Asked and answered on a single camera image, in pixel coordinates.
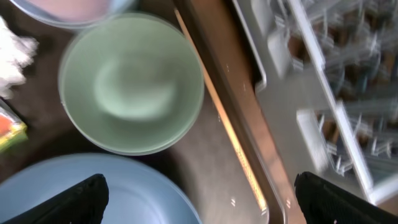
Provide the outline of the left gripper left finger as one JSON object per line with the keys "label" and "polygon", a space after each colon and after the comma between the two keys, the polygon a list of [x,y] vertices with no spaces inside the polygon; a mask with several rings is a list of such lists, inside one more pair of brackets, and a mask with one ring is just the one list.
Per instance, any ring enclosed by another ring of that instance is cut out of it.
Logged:
{"label": "left gripper left finger", "polygon": [[4,224],[100,224],[108,202],[106,178],[95,174]]}

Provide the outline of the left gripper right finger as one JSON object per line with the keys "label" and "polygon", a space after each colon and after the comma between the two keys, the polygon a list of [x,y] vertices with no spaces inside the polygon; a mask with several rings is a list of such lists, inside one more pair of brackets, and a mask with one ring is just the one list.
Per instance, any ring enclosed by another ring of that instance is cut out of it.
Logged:
{"label": "left gripper right finger", "polygon": [[294,187],[309,224],[397,224],[397,216],[311,172],[297,175]]}

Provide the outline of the dark blue plate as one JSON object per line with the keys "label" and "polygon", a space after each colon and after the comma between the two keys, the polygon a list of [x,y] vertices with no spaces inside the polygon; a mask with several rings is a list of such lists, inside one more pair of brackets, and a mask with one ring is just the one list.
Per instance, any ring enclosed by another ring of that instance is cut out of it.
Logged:
{"label": "dark blue plate", "polygon": [[1,221],[20,215],[94,174],[104,175],[109,202],[103,223],[200,223],[195,207],[166,176],[126,157],[72,154],[48,159],[1,184]]}

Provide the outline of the mint green bowl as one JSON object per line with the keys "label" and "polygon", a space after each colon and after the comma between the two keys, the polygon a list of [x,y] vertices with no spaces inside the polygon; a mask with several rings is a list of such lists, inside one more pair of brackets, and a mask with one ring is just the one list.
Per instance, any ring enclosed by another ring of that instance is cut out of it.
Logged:
{"label": "mint green bowl", "polygon": [[87,140],[141,156],[174,145],[200,114],[203,70],[173,24],[127,13],[77,34],[58,72],[63,108]]}

